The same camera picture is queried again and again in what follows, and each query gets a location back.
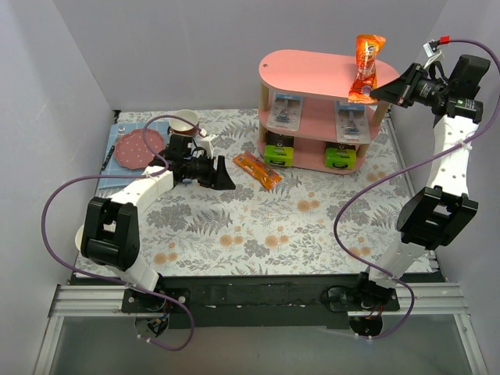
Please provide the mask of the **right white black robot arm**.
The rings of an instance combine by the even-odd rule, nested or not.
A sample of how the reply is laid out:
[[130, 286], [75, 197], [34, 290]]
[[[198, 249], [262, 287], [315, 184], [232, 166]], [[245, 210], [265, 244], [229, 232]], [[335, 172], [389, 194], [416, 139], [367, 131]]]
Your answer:
[[398, 79], [372, 91], [373, 98], [403, 108], [428, 106], [435, 116], [434, 151], [426, 187], [412, 197], [398, 216], [399, 232], [377, 268], [359, 276], [354, 303], [362, 310], [384, 305], [396, 280], [426, 251], [449, 245], [472, 220], [478, 204], [470, 198], [467, 165], [471, 147], [465, 142], [482, 120], [483, 104], [475, 99], [489, 70], [487, 59], [461, 55], [448, 78], [437, 78], [439, 62], [427, 68], [413, 63]]

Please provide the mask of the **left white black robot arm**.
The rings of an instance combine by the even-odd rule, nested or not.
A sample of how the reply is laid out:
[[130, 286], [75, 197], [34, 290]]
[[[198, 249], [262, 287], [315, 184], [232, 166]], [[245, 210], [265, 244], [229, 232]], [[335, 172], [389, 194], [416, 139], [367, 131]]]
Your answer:
[[84, 225], [75, 238], [83, 257], [106, 267], [122, 281], [143, 288], [139, 302], [151, 313], [166, 303], [158, 288], [161, 278], [140, 254], [140, 215], [176, 184], [195, 180], [215, 191], [235, 189], [225, 158], [213, 155], [215, 134], [195, 140], [172, 134], [166, 148], [155, 156], [142, 175], [109, 198], [93, 198]]

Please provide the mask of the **blue razor blister pack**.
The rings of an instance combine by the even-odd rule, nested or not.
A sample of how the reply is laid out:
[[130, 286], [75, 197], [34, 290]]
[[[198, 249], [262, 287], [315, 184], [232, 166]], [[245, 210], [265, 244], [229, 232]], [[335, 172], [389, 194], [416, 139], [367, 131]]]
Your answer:
[[270, 128], [297, 132], [300, 128], [304, 98], [300, 95], [274, 93], [268, 117]]
[[364, 104], [336, 101], [334, 103], [337, 141], [348, 144], [369, 144], [370, 129]]

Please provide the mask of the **orange long snack packet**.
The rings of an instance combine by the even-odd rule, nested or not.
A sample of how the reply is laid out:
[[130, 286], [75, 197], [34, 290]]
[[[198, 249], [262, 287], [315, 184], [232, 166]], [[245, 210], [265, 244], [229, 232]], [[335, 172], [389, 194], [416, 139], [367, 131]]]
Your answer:
[[272, 190], [282, 181], [278, 173], [248, 151], [235, 156], [233, 162], [257, 180], [267, 191]]

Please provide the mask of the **black green Gillette razor box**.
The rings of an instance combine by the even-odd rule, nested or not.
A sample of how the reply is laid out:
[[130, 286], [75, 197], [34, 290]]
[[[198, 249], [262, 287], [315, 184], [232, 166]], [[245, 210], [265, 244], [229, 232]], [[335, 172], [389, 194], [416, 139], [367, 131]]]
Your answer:
[[268, 132], [264, 150], [264, 162], [273, 166], [292, 166], [294, 138], [292, 136]]

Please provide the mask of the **orange small razor packet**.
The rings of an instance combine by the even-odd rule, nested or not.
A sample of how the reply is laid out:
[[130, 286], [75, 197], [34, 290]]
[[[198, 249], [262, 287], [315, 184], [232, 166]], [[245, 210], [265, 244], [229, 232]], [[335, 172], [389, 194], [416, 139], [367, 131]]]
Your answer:
[[386, 37], [360, 34], [356, 38], [356, 76], [348, 93], [348, 101], [364, 105], [377, 102], [371, 91], [377, 87], [376, 59], [386, 43]]

